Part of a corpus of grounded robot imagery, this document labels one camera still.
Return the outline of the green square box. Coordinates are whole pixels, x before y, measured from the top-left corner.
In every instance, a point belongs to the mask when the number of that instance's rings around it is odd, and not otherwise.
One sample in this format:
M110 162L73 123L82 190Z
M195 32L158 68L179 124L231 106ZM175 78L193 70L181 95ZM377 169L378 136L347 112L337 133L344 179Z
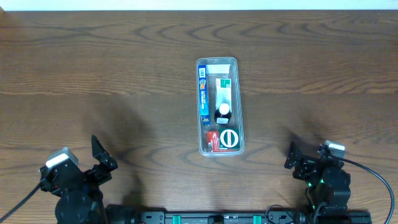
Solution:
M220 128L219 140L221 150L237 151L240 149L240 136L238 129Z

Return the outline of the clear plastic container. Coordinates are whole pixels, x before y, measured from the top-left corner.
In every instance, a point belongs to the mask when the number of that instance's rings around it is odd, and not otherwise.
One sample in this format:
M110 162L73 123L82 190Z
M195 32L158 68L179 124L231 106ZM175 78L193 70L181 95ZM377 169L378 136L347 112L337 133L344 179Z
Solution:
M208 102L210 110L210 125L202 125L199 109L199 87L198 87L198 66L206 65L206 75L208 82ZM228 124L217 124L215 122L216 109L216 79L231 79L231 119ZM241 92L239 83L239 72L237 60L233 57L210 57L199 58L196 61L196 88L197 88L197 116L198 116L198 140L199 152L205 157L233 157L240 155L245 150L243 113L241 107ZM240 149L231 152L208 152L206 133L208 131L218 131L220 128L238 129Z

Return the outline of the dark bottle white cap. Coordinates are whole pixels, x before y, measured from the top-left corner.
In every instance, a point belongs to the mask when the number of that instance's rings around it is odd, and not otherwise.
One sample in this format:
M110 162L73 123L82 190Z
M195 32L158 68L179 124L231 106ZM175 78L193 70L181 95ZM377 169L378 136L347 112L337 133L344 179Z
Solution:
M215 122L217 124L228 124L231 119L231 107L228 103L222 103L215 111Z

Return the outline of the red orange box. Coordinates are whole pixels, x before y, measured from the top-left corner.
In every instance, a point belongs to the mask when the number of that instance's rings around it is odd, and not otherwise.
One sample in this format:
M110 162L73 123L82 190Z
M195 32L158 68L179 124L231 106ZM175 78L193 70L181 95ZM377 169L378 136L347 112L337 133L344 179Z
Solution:
M232 150L221 150L218 131L208 131L206 133L208 152L231 152Z

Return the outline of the white green medicine box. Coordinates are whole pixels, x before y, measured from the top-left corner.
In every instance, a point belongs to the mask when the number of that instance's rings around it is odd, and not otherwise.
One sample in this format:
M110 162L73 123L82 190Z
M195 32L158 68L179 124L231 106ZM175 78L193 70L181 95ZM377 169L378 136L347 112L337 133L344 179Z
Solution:
M226 103L231 108L231 79L217 78L216 79L216 109L219 109L223 103Z

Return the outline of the blue tall box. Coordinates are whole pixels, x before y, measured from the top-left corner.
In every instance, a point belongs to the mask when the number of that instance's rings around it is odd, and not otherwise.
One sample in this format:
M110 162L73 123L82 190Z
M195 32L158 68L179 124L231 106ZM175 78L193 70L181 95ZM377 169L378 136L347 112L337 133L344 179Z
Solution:
M206 65L198 66L199 109L202 125L210 125L210 110L208 102L208 82Z

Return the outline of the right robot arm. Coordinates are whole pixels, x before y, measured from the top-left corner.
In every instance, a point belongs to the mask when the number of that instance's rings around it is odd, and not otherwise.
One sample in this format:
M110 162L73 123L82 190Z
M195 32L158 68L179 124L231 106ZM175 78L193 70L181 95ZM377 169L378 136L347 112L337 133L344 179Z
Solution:
M318 148L320 157L306 156L294 142L290 143L284 164L294 169L293 178L306 183L310 202L307 223L333 223L344 220L351 196L351 176L343 170L344 145L325 141Z

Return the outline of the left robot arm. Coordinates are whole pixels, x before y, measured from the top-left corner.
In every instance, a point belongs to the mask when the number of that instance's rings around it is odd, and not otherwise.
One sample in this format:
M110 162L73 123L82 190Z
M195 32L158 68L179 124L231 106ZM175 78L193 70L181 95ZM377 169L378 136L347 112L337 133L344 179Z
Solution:
M94 135L91 148L99 162L92 168L82 171L71 159L55 167L55 186L60 196L55 207L58 223L108 222L100 185L112 179L111 172L118 168L118 163Z

